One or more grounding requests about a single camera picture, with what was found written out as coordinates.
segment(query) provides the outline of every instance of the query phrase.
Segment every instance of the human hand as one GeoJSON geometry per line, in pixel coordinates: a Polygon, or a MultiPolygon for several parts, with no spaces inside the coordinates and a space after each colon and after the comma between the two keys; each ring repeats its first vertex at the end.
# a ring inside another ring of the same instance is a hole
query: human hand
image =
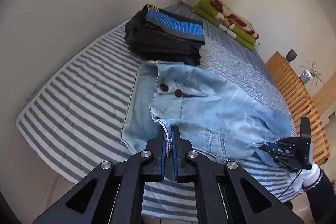
{"type": "Polygon", "coordinates": [[[303,169],[301,173],[299,175],[298,174],[299,172],[292,174],[286,171],[287,182],[289,184],[291,184],[298,176],[292,184],[295,192],[298,192],[302,188],[302,186],[308,187],[312,185],[315,181],[317,181],[320,176],[320,168],[315,163],[313,163],[313,167],[311,168],[311,170],[303,169]]]}

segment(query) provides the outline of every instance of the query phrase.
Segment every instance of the wooden slat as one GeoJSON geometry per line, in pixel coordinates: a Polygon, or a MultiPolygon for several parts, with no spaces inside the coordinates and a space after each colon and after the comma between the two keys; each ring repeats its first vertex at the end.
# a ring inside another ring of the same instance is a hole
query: wooden slat
{"type": "Polygon", "coordinates": [[[300,132],[300,117],[310,119],[314,162],[325,162],[330,156],[328,140],[319,112],[302,81],[278,52],[268,60],[266,67],[287,103],[297,134],[300,132]]]}

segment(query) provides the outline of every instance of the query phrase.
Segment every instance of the blue striped bedsheet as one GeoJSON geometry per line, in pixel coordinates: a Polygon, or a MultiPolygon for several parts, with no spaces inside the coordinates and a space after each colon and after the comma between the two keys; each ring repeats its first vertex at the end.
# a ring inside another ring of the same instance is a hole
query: blue striped bedsheet
{"type": "MultiPolygon", "coordinates": [[[[166,10],[202,20],[182,3],[166,10]]],[[[116,163],[130,157],[120,141],[120,131],[134,77],[143,60],[128,50],[125,24],[98,38],[63,65],[31,96],[16,119],[29,145],[70,182],[77,183],[103,160],[116,163]]],[[[256,100],[288,113],[256,52],[206,21],[204,36],[202,67],[229,77],[256,100]]],[[[284,169],[267,166],[256,155],[238,162],[275,196],[288,187],[284,169]]],[[[297,194],[290,188],[280,200],[285,202],[297,194]]],[[[142,214],[197,221],[193,184],[167,179],[146,183],[142,214]]]]}

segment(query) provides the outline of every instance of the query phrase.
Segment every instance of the green blanket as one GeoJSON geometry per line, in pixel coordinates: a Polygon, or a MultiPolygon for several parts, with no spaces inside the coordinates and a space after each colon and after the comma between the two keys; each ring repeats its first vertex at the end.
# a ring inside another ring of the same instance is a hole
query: green blanket
{"type": "Polygon", "coordinates": [[[214,19],[213,17],[211,17],[210,15],[208,15],[204,10],[202,10],[199,7],[199,5],[194,6],[193,13],[199,15],[200,17],[202,17],[205,20],[209,21],[213,25],[217,26],[218,28],[220,28],[221,30],[223,30],[224,32],[226,32],[230,37],[232,37],[233,39],[235,39],[236,41],[238,41],[240,44],[242,44],[243,46],[245,46],[249,50],[251,50],[251,51],[254,50],[254,47],[250,43],[246,42],[239,35],[235,34],[231,30],[229,30],[228,28],[226,28],[224,25],[222,25],[219,21],[217,21],[216,19],[214,19]]]}
{"type": "Polygon", "coordinates": [[[235,23],[224,17],[219,13],[211,4],[210,0],[201,0],[198,6],[205,11],[208,15],[213,17],[215,20],[219,21],[226,28],[233,31],[235,34],[239,35],[242,39],[247,41],[253,46],[258,46],[259,43],[249,34],[247,34],[241,27],[237,26],[235,23]]]}

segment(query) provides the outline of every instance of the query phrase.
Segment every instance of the metal screw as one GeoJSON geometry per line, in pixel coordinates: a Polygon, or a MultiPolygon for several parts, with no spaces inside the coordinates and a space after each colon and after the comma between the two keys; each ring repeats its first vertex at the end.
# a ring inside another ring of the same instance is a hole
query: metal screw
{"type": "Polygon", "coordinates": [[[112,164],[109,162],[109,161],[103,161],[101,164],[100,164],[100,167],[103,168],[103,169],[109,169],[110,167],[112,166],[112,164]]]}
{"type": "Polygon", "coordinates": [[[152,154],[152,152],[150,152],[148,150],[144,150],[140,153],[141,157],[143,157],[143,158],[148,158],[148,157],[151,156],[151,154],[152,154]]]}
{"type": "Polygon", "coordinates": [[[235,161],[229,161],[227,163],[227,167],[229,167],[230,169],[236,169],[238,167],[238,164],[235,161]]]}
{"type": "Polygon", "coordinates": [[[189,158],[196,158],[198,156],[197,152],[195,151],[189,151],[187,155],[189,158]]]}

